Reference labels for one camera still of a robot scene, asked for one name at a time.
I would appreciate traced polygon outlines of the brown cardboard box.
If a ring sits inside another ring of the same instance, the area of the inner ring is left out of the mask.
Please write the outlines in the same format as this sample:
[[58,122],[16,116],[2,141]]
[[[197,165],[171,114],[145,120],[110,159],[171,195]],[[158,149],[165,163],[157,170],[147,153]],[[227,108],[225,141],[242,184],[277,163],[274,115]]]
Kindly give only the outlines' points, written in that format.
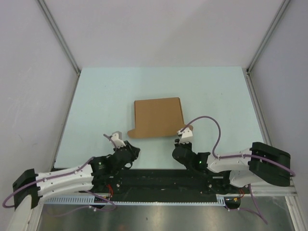
[[135,128],[128,131],[133,139],[176,136],[185,127],[179,97],[137,100],[134,102]]

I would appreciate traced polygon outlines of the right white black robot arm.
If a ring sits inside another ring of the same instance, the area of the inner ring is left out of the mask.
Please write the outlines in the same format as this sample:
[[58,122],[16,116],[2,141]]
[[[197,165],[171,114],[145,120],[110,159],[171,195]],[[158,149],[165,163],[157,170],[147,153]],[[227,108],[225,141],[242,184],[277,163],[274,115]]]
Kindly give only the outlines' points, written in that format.
[[290,154],[264,143],[254,142],[250,148],[217,157],[210,152],[194,153],[191,142],[175,139],[174,145],[172,157],[188,171],[208,178],[223,174],[222,188],[227,193],[261,181],[279,187],[290,186],[293,176]]

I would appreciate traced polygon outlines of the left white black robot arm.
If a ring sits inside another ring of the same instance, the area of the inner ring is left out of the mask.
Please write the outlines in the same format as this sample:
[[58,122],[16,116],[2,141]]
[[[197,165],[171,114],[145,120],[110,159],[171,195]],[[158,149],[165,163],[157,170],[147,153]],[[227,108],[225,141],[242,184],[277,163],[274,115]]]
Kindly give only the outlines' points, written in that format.
[[124,141],[124,146],[114,149],[113,154],[92,157],[77,167],[45,173],[28,169],[13,183],[13,193],[8,198],[13,198],[14,204],[8,207],[17,209],[27,196],[30,196],[30,209],[33,209],[39,202],[64,193],[92,189],[102,192],[108,179],[121,170],[128,170],[127,165],[132,166],[140,151],[140,148]]

